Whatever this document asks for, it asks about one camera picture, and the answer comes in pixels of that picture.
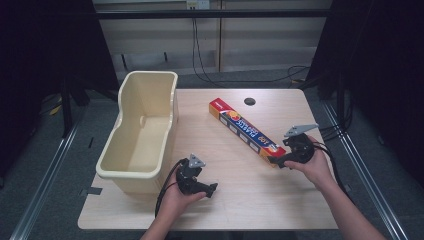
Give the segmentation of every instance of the person's arm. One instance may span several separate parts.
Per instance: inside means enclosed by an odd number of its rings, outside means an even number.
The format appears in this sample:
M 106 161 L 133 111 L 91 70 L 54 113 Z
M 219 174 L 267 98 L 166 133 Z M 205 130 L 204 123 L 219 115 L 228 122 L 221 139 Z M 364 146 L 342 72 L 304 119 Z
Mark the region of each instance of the person's arm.
M 303 172 L 322 193 L 344 239 L 385 239 L 337 185 L 321 150 L 315 150 L 314 156 L 306 164 L 286 161 L 284 165 Z
M 170 179 L 170 184 L 176 181 L 175 171 Z M 163 196 L 158 215 L 153 220 L 149 229 L 143 234 L 141 240 L 165 239 L 172 224 L 184 213 L 188 205 L 204 197 L 206 197 L 205 192 L 184 195 L 178 188 L 178 184 L 173 184 Z

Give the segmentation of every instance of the white wall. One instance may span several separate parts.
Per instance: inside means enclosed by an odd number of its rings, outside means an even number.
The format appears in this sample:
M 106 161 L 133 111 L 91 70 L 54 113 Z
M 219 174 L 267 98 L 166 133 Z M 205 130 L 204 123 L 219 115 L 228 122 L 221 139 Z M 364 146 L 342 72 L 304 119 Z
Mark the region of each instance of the white wall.
M 331 2 L 332 0 L 223 0 L 221 6 L 221 1 L 211 0 L 210 6 L 212 9 L 328 9 Z M 178 0 L 94 0 L 94 3 L 97 10 L 186 9 L 186 2 Z M 325 18 L 228 18 L 196 21 L 201 51 L 214 53 L 212 62 L 217 71 L 234 71 L 252 66 L 275 68 L 281 65 L 309 65 Z M 111 55 L 190 53 L 193 50 L 191 19 L 101 20 L 101 26 Z M 296 52 L 303 57 L 294 57 Z M 251 57 L 249 61 L 234 60 L 238 56 L 243 59 L 246 54 Z M 276 60 L 267 62 L 267 54 L 276 55 L 273 58 Z M 287 55 L 287 59 L 279 57 L 280 55 Z

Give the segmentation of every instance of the wrist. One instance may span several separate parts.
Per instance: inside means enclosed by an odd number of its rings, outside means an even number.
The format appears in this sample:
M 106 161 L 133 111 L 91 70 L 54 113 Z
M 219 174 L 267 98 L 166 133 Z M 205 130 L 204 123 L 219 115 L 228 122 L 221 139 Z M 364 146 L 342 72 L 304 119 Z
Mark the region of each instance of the wrist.
M 334 186 L 338 187 L 336 181 L 332 177 L 318 180 L 314 185 L 321 193 L 332 189 Z

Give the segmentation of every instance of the box of aluminum foil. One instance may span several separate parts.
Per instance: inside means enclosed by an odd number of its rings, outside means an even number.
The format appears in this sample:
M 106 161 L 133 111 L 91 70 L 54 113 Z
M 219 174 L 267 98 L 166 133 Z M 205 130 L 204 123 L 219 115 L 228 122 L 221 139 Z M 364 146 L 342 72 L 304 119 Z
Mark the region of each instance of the box of aluminum foil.
M 275 167 L 276 164 L 270 163 L 268 156 L 278 158 L 286 153 L 281 146 L 265 136 L 264 133 L 259 131 L 222 99 L 217 98 L 210 102 L 209 112 L 234 134 L 239 136 L 243 142 L 249 145 L 253 151 L 259 154 L 271 166 Z

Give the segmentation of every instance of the power outlet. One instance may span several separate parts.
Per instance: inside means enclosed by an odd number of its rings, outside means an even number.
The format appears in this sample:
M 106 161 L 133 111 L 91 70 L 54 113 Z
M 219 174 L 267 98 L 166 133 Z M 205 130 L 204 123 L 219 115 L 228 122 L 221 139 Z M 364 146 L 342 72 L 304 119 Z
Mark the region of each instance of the power outlet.
M 197 1 L 197 8 L 202 10 L 210 9 L 209 0 L 199 0 Z
M 197 9 L 197 0 L 187 0 L 187 10 Z
M 187 10 L 210 9 L 209 0 L 187 0 Z

